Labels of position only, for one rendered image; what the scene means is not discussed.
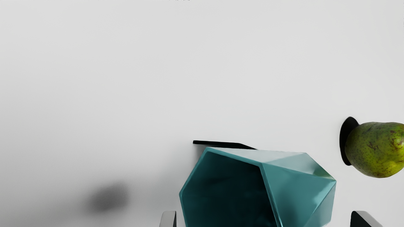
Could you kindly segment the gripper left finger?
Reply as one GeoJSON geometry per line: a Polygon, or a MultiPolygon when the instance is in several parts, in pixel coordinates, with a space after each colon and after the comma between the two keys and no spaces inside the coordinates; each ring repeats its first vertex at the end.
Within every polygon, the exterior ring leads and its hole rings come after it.
{"type": "Polygon", "coordinates": [[[176,211],[164,211],[159,227],[177,227],[176,211]]]}

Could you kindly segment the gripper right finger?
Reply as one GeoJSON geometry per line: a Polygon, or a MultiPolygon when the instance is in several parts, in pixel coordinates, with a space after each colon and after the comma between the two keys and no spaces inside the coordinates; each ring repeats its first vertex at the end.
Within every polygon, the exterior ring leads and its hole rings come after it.
{"type": "Polygon", "coordinates": [[[364,210],[352,211],[350,227],[383,227],[372,215],[364,210]]]}

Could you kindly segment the teal faceted mug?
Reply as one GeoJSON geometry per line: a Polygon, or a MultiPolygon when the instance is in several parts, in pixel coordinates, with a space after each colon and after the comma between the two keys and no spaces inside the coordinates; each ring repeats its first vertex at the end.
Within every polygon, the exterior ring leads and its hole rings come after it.
{"type": "Polygon", "coordinates": [[[207,147],[179,196],[186,227],[325,227],[335,189],[307,153],[207,147]]]}

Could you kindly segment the green speckled pear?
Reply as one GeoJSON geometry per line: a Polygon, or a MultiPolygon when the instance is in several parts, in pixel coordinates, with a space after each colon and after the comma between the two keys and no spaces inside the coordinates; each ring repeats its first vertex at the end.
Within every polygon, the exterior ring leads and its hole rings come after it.
{"type": "Polygon", "coordinates": [[[350,164],[366,176],[387,178],[404,168],[404,124],[367,122],[355,127],[344,145],[350,164]]]}

